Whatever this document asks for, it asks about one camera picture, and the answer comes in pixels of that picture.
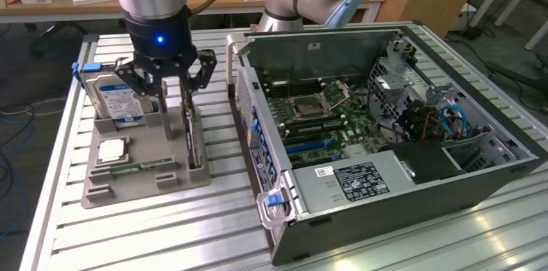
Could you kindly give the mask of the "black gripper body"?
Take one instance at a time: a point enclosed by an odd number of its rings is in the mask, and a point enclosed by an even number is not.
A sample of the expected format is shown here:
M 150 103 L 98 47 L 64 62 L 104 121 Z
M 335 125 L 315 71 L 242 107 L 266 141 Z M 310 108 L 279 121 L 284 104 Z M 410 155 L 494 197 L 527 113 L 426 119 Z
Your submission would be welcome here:
M 187 6 L 163 19 L 144 19 L 134 17 L 128 12 L 123 13 L 135 49 L 135 61 L 158 75 L 176 75 L 192 66 L 198 58 L 190 15 Z

